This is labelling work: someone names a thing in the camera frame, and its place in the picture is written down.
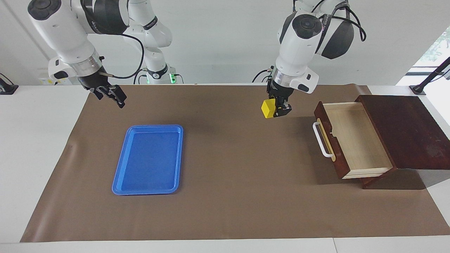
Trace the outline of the wooden drawer with white handle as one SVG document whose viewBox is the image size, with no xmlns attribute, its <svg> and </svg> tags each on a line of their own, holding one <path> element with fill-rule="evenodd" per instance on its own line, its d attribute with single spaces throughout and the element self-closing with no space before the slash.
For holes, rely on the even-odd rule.
<svg viewBox="0 0 450 253">
<path fill-rule="evenodd" d="M 339 179 L 378 177 L 393 168 L 361 102 L 319 102 L 314 115 L 316 140 Z"/>
</svg>

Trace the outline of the black clamp mount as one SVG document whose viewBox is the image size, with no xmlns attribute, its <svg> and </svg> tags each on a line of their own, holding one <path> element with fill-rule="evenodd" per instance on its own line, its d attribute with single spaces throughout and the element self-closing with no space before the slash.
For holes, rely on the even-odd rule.
<svg viewBox="0 0 450 253">
<path fill-rule="evenodd" d="M 13 95 L 19 85 L 14 84 L 6 75 L 0 72 L 0 95 Z"/>
</svg>

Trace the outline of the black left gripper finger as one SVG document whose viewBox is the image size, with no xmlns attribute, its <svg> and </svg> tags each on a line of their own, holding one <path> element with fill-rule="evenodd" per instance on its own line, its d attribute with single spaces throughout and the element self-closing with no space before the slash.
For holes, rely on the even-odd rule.
<svg viewBox="0 0 450 253">
<path fill-rule="evenodd" d="M 282 117 L 289 114 L 292 110 L 291 104 L 284 98 L 275 98 L 274 117 Z"/>
</svg>

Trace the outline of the dark wooden drawer cabinet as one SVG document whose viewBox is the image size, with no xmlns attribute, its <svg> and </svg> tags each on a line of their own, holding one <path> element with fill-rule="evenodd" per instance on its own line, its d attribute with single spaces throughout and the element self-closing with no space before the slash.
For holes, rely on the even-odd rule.
<svg viewBox="0 0 450 253">
<path fill-rule="evenodd" d="M 361 102 L 392 164 L 364 189 L 422 190 L 450 179 L 450 139 L 416 96 L 361 95 Z"/>
</svg>

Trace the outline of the yellow cube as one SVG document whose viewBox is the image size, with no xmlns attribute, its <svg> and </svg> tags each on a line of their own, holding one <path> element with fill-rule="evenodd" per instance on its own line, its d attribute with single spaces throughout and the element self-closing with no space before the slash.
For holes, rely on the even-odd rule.
<svg viewBox="0 0 450 253">
<path fill-rule="evenodd" d="M 265 99 L 261 105 L 261 110 L 265 119 L 273 118 L 276 113 L 276 99 Z"/>
</svg>

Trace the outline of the white wall power outlet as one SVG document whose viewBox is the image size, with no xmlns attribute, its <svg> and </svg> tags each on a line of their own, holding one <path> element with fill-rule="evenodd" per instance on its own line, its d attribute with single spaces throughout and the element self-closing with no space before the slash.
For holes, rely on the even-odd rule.
<svg viewBox="0 0 450 253">
<path fill-rule="evenodd" d="M 79 85 L 76 78 L 51 79 L 49 77 L 39 78 L 41 85 Z"/>
</svg>

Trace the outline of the blue plastic tray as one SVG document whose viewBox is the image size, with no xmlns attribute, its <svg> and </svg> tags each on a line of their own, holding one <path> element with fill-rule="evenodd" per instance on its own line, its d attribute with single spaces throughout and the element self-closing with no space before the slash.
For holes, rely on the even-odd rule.
<svg viewBox="0 0 450 253">
<path fill-rule="evenodd" d="M 181 125 L 134 125 L 125 134 L 111 190 L 118 196 L 173 194 L 180 182 Z"/>
</svg>

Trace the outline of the brown table mat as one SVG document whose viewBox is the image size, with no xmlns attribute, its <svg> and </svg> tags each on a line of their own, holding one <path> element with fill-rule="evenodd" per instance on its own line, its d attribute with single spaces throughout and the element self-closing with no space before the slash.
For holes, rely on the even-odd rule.
<svg viewBox="0 0 450 253">
<path fill-rule="evenodd" d="M 318 102 L 353 102 L 363 85 L 294 93 L 264 119 L 262 85 L 124 85 L 126 105 L 89 94 L 21 242 L 434 236 L 450 226 L 429 192 L 339 180 L 312 130 Z M 111 190 L 133 125 L 184 129 L 173 194 Z"/>
</svg>

